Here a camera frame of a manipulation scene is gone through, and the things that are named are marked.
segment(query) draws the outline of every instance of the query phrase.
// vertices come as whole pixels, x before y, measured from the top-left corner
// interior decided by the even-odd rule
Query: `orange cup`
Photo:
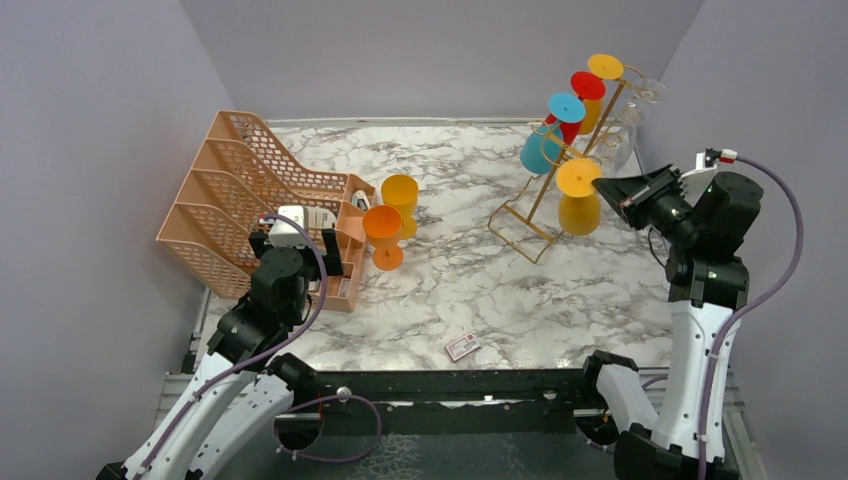
[[[380,270],[394,270],[403,263],[403,250],[398,246],[403,217],[391,205],[377,205],[365,212],[362,229],[374,245],[374,265]]]

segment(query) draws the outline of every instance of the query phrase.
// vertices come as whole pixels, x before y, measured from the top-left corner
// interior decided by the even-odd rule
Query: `yellow plastic goblet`
[[[601,167],[588,158],[565,162],[557,172],[557,187],[562,191],[559,224],[572,235],[588,235],[601,223],[601,201],[592,180],[601,176]]]
[[[401,240],[406,240],[418,231],[418,222],[412,218],[418,206],[418,182],[409,175],[392,175],[380,187],[383,203],[395,207],[403,217]]]

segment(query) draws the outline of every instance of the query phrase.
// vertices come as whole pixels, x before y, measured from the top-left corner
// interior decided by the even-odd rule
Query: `marble tabletop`
[[[401,242],[403,265],[380,271],[369,253],[356,311],[322,312],[288,351],[320,370],[580,367],[595,349],[643,367],[668,366],[668,284],[645,232],[630,230],[604,205],[595,232],[563,235],[534,265],[486,227],[530,178],[518,160],[530,131],[526,125],[274,129],[309,168],[356,173],[378,191],[383,179],[405,173],[420,187],[419,228]],[[638,173],[634,157],[619,175]],[[522,197],[519,211],[527,213],[542,180]],[[557,225],[559,198],[553,187],[537,214],[540,223]],[[508,214],[494,225],[509,238],[535,236]],[[213,295],[204,347],[233,304]],[[468,332],[482,348],[454,363],[445,346]]]

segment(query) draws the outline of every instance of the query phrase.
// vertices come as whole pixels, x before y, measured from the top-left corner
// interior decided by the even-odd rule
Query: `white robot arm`
[[[294,388],[314,375],[308,365],[286,354],[268,364],[274,375],[257,380],[257,374],[266,370],[269,356],[302,332],[288,335],[304,324],[303,311],[307,300],[311,303],[308,284],[320,278],[319,272],[343,273],[335,232],[322,230],[323,255],[306,233],[310,213],[305,207],[281,207],[273,218],[282,221],[271,222],[270,236],[251,234],[262,262],[251,275],[250,291],[218,322],[208,354],[153,435],[122,465],[104,467],[97,480],[212,478],[263,425],[291,407]],[[326,291],[326,282],[321,289]]]
[[[707,150],[698,155],[696,168],[684,174],[669,166],[640,177],[594,182],[628,225],[636,229],[651,225],[671,244],[665,273],[673,346],[659,415],[632,360],[596,352],[585,367],[621,432],[615,462],[619,479],[687,478],[697,470],[702,444],[714,472],[711,478],[736,478],[723,466],[721,415],[738,323],[724,338],[712,373],[709,405],[702,408],[713,339],[747,302],[748,271],[734,253],[759,213],[762,198],[762,189],[753,180],[716,171],[719,161],[735,158],[731,150]],[[699,433],[703,411],[707,430]]]

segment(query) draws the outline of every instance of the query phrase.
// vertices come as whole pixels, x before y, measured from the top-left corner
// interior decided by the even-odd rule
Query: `gold cup rack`
[[[632,71],[632,72],[636,73],[641,79],[643,79],[643,80],[646,79],[645,75],[643,75],[642,72],[640,70],[638,70],[636,67],[632,67],[630,65],[622,65],[622,67],[623,67],[623,71]],[[557,168],[559,168],[560,165],[562,165],[564,162],[566,162],[568,160],[571,160],[572,158],[591,157],[592,156],[592,155],[590,155],[590,152],[597,145],[598,139],[600,137],[602,137],[603,135],[606,135],[610,131],[610,128],[612,128],[615,125],[615,121],[610,122],[609,125],[607,125],[607,120],[610,116],[610,113],[612,112],[613,107],[615,106],[615,103],[618,101],[618,98],[621,96],[621,92],[624,91],[625,88],[633,89],[635,87],[635,85],[632,82],[625,80],[623,78],[623,74],[621,76],[619,76],[618,78],[611,79],[611,81],[613,81],[617,84],[616,89],[613,92],[612,97],[610,97],[610,101],[608,102],[603,113],[599,117],[598,123],[595,126],[594,130],[592,131],[592,136],[589,138],[589,142],[586,144],[586,148],[583,151],[580,151],[580,150],[574,148],[573,146],[566,143],[563,139],[558,138],[554,134],[554,132],[556,132],[557,128],[559,127],[559,124],[561,123],[559,121],[556,121],[553,124],[551,124],[549,126],[547,132],[540,132],[537,127],[533,127],[533,133],[534,134],[541,135],[541,136],[544,137],[541,144],[540,144],[540,148],[542,150],[542,156],[545,158],[545,160],[547,160],[552,165],[552,167],[551,167],[551,171],[547,173],[547,177],[545,178],[545,181],[542,184],[542,188],[539,190],[539,193],[536,195],[536,199],[533,202],[533,206],[530,208],[530,212],[527,214],[527,216],[524,216],[521,213],[519,213],[518,210],[516,210],[515,207],[513,207],[510,204],[515,205],[524,196],[524,194],[527,193],[527,189],[530,187],[530,183],[532,183],[533,180],[538,179],[540,177],[540,175],[530,177],[527,180],[527,182],[524,184],[524,188],[521,189],[521,191],[518,193],[518,195],[515,198],[508,199],[503,204],[501,204],[501,206],[498,207],[494,212],[492,212],[491,215],[489,215],[489,221],[487,223],[489,230],[491,230],[492,233],[494,233],[495,235],[500,237],[504,242],[506,242],[507,245],[509,245],[510,247],[515,249],[524,258],[526,258],[527,260],[530,260],[534,264],[538,264],[539,259],[542,258],[542,255],[544,255],[544,253],[551,247],[551,245],[553,245],[557,241],[557,239],[559,237],[561,237],[563,233],[565,233],[564,230],[559,228],[558,231],[555,234],[552,235],[552,234],[546,232],[545,230],[543,230],[543,228],[542,228],[543,226],[540,226],[540,225],[533,223],[533,217],[536,215],[536,213],[539,209],[539,205],[542,203],[542,198],[544,198],[545,194],[547,193],[548,188],[551,185],[551,181],[554,178],[554,175],[556,175]],[[604,125],[607,125],[607,127],[604,130],[603,134],[601,134],[601,129],[604,127]],[[547,153],[545,153],[545,142],[546,141],[554,142],[560,148],[559,154],[558,154],[558,156],[555,160],[548,158]],[[517,242],[514,242],[514,241],[510,240],[509,238],[507,238],[501,232],[502,229],[498,230],[494,226],[492,226],[492,221],[494,220],[495,216],[502,210],[506,211],[507,213],[509,213],[513,217],[517,218],[519,221],[521,221],[521,223],[523,223],[524,225],[529,227],[534,233],[536,233],[539,237],[541,237],[543,240],[545,240],[545,246],[541,249],[541,251],[536,256],[532,256],[530,252],[527,252]]]

